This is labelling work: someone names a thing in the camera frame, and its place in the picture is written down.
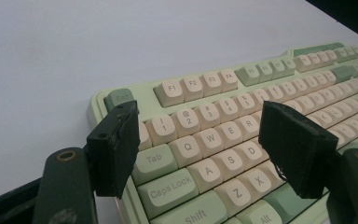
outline green keyboard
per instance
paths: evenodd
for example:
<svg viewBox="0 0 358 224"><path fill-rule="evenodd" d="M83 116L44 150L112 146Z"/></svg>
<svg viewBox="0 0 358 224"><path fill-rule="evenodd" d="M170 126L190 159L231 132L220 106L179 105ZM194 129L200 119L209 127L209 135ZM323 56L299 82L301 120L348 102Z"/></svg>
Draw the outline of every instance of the green keyboard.
<svg viewBox="0 0 358 224"><path fill-rule="evenodd" d="M289 49L263 61L96 92L92 127L137 100L141 144L118 210L124 223L324 223L277 175L257 136L264 101L290 105L358 147L358 48Z"/></svg>

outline desk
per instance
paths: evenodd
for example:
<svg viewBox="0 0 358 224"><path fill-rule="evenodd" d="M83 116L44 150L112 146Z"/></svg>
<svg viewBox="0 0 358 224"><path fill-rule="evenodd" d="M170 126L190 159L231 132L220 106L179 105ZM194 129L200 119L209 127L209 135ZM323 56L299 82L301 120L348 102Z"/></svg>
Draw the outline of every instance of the desk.
<svg viewBox="0 0 358 224"><path fill-rule="evenodd" d="M306 1L0 1L0 195L83 147L101 89L254 62L358 35ZM100 223L118 223L113 199Z"/></svg>

